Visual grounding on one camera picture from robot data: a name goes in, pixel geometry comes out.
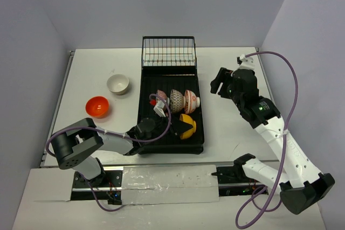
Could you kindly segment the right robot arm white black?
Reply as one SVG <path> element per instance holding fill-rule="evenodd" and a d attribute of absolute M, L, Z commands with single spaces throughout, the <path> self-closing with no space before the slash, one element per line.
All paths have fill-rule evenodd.
<path fill-rule="evenodd" d="M 234 176 L 240 182 L 255 179 L 272 189 L 279 180 L 275 193 L 293 214 L 300 214 L 323 199 L 334 186 L 330 173 L 322 173 L 301 150 L 274 103 L 259 94 L 257 77 L 251 69 L 228 70 L 224 67 L 210 83 L 211 93 L 231 99 L 242 118 L 267 142 L 282 161 L 284 173 L 263 164 L 252 154 L 234 161 Z"/>

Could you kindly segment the dark floral patterned bowl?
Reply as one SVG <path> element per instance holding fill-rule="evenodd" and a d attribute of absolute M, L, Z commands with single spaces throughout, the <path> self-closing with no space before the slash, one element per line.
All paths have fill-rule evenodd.
<path fill-rule="evenodd" d="M 166 94 L 164 91 L 158 89 L 157 92 L 156 92 L 156 94 L 157 94 L 160 98 L 162 98 L 167 104 L 169 104 L 170 99 L 168 98 L 167 94 Z"/>

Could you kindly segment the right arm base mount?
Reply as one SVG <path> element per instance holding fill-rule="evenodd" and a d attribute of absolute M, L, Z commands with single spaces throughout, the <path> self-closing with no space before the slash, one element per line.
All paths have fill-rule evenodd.
<path fill-rule="evenodd" d="M 218 166 L 211 175 L 217 177 L 220 197 L 251 196 L 264 187 L 254 179 L 238 175 L 235 166 Z"/>

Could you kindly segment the white ceramic bowl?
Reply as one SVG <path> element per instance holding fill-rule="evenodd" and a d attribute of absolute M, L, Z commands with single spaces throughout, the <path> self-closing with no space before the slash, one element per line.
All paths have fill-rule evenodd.
<path fill-rule="evenodd" d="M 107 88 L 116 95 L 123 95 L 129 88 L 129 79 L 123 74 L 114 74 L 107 80 Z"/>

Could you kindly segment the orange plastic bowl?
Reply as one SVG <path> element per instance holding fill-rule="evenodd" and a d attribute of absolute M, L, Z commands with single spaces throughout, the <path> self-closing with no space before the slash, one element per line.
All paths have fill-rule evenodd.
<path fill-rule="evenodd" d="M 91 117 L 104 118 L 109 111 L 109 102 L 103 96 L 92 97 L 86 102 L 85 111 Z"/>

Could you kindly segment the orange white patterned bowl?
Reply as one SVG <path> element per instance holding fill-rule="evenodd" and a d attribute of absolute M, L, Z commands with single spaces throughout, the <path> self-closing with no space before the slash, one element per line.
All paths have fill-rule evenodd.
<path fill-rule="evenodd" d="M 200 98 L 193 91 L 186 90 L 184 97 L 185 97 L 184 112 L 186 114 L 191 114 L 197 108 L 200 107 L 200 104 L 201 104 Z"/>

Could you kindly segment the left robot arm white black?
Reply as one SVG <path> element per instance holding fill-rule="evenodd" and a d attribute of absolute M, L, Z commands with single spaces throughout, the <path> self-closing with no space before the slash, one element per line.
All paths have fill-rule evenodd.
<path fill-rule="evenodd" d="M 97 187 L 106 176 L 100 160 L 92 156 L 97 150 L 132 156 L 147 145 L 157 144 L 165 138 L 189 138 L 195 131 L 196 123 L 190 117 L 144 118 L 125 133 L 107 131 L 96 126 L 91 118 L 85 118 L 54 133 L 46 148 L 52 148 L 47 153 L 56 158 L 60 169 L 73 169 L 79 179 Z"/>

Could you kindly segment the yellow plastic bowl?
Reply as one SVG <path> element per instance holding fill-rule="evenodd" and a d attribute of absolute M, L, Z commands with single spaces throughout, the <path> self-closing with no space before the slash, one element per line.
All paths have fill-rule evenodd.
<path fill-rule="evenodd" d="M 186 140 L 190 138 L 196 132 L 197 124 L 196 124 L 196 121 L 194 121 L 187 114 L 181 114 L 180 121 L 184 123 L 184 126 L 188 126 L 188 129 L 184 130 L 184 132 L 180 134 L 180 139 Z"/>

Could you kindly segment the brown geometric patterned bowl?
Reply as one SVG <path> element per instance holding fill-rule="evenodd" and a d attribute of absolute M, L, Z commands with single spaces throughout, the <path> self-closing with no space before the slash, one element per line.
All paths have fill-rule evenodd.
<path fill-rule="evenodd" d="M 185 97 L 178 90 L 172 89 L 170 92 L 170 110 L 173 114 L 179 113 L 185 107 Z"/>

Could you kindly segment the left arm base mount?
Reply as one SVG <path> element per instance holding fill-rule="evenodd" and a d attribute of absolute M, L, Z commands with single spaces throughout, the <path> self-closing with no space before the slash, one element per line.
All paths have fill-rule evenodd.
<path fill-rule="evenodd" d="M 106 201 L 108 205 L 122 205 L 122 175 L 122 169 L 105 169 L 101 176 L 98 176 L 94 180 L 90 180 L 90 184 L 98 201 Z M 71 200 L 94 200 L 94 195 L 92 194 L 91 188 L 78 172 L 74 173 Z"/>

